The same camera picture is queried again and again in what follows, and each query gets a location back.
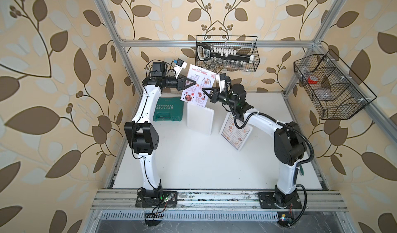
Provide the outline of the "pink special menu sheet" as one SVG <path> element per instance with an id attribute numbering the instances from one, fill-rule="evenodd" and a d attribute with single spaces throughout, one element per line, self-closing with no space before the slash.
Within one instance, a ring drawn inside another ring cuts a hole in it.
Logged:
<path id="1" fill-rule="evenodd" d="M 195 80 L 196 85 L 190 89 L 183 90 L 181 101 L 206 107 L 208 99 L 204 96 L 202 89 L 213 87 L 216 80 L 216 73 L 190 64 L 187 77 Z"/>

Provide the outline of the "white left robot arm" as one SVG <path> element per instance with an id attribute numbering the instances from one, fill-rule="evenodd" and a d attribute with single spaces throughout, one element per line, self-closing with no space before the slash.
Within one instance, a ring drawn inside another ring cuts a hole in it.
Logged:
<path id="1" fill-rule="evenodd" d="M 131 122 L 124 126 L 132 155 L 139 160 L 143 175 L 143 185 L 138 189 L 137 207 L 156 208 L 168 201 L 175 201 L 177 192 L 164 192 L 161 179 L 155 166 L 155 150 L 159 145 L 159 134 L 153 126 L 157 102 L 165 88 L 183 91 L 196 84 L 196 81 L 180 75 L 187 62 L 177 59 L 170 67 L 175 75 L 167 75 L 165 62 L 154 62 L 152 70 L 142 81 L 143 96 L 138 110 Z"/>

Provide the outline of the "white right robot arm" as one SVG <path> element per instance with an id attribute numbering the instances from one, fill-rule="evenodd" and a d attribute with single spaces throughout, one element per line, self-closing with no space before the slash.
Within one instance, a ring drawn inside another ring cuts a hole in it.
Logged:
<path id="1" fill-rule="evenodd" d="M 247 93 L 241 84 L 234 84 L 229 89 L 203 88 L 203 93 L 212 103 L 222 103 L 232 114 L 234 124 L 238 129 L 254 126 L 273 138 L 274 153 L 279 164 L 279 177 L 273 195 L 261 192 L 258 194 L 263 208 L 301 209 L 298 195 L 297 177 L 303 163 L 311 159 L 304 159 L 308 139 L 300 132 L 295 122 L 285 123 L 257 111 L 246 102 Z"/>

